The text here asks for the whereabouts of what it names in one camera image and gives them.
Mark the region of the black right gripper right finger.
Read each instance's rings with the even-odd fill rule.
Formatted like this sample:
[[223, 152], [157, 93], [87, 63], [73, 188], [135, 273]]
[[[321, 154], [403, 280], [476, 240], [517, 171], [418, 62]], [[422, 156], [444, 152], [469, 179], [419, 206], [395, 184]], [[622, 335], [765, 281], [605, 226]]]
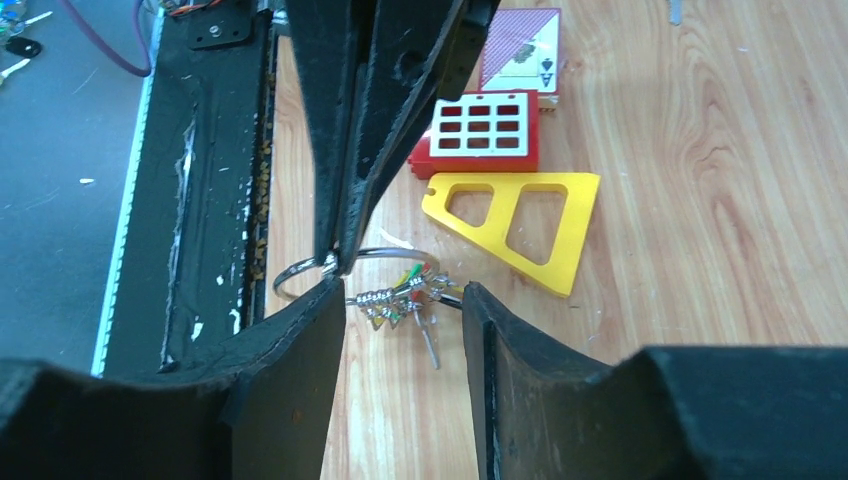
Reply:
[[647, 346], [607, 365], [479, 283], [462, 327], [483, 479], [843, 479], [847, 352]]

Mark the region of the yellow plastic triangle frame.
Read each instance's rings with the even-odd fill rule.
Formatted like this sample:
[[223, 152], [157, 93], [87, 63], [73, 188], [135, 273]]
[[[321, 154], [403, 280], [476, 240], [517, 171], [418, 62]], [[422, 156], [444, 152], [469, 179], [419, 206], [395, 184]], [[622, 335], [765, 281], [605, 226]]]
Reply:
[[[423, 212], [553, 295], [572, 293], [599, 192], [594, 173], [439, 173]], [[451, 210], [458, 195], [490, 196], [474, 225]]]

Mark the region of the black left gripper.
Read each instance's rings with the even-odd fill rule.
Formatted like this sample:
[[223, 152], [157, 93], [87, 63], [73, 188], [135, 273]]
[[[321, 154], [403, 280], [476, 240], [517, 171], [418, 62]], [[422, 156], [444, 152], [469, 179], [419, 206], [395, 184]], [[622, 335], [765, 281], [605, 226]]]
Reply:
[[413, 110], [461, 96], [499, 5], [378, 1], [371, 16], [369, 1], [286, 3], [313, 155], [315, 260], [338, 241], [337, 271], [350, 272]]

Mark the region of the red window block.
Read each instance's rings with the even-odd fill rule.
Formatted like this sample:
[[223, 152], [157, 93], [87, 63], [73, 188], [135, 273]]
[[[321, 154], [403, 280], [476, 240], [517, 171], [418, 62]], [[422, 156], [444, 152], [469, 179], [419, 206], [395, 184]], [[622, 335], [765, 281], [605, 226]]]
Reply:
[[420, 180], [437, 173], [536, 172], [537, 92], [470, 92], [456, 101], [437, 101], [431, 124], [407, 162]]

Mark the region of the large metal keyring with tags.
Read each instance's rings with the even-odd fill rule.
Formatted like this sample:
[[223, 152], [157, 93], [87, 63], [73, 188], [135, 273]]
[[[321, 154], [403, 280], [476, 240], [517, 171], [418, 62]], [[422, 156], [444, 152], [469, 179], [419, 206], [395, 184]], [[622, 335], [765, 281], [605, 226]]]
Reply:
[[424, 339], [432, 366], [438, 370], [441, 361], [436, 342], [430, 332], [435, 317], [427, 313], [433, 304], [454, 309], [462, 308], [464, 288], [441, 269], [433, 255], [416, 249], [401, 247], [375, 247], [362, 249], [356, 258], [362, 259], [407, 259], [413, 266], [400, 276], [395, 285], [358, 293], [345, 300], [345, 304], [357, 308], [375, 331], [388, 325], [396, 328], [410, 318]]

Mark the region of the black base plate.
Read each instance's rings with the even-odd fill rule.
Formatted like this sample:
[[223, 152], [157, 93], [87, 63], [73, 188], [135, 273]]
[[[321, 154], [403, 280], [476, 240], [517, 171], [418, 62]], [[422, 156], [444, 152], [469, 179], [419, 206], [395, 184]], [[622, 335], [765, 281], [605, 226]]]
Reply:
[[157, 18], [93, 375], [171, 369], [255, 319], [270, 52], [262, 1]]

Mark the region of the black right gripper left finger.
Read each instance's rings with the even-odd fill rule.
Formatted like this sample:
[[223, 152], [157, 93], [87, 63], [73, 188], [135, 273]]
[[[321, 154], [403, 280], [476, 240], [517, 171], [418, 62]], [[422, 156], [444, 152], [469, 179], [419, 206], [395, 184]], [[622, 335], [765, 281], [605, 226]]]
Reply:
[[166, 373], [95, 378], [1, 364], [5, 479], [317, 479], [345, 331], [344, 284]]

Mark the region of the blue tagged key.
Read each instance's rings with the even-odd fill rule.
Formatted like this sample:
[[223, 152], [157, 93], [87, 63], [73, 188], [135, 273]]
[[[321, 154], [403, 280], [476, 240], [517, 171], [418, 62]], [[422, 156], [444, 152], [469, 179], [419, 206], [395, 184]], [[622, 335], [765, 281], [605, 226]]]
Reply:
[[668, 21], [674, 26], [680, 26], [683, 21], [683, 1], [668, 0]]

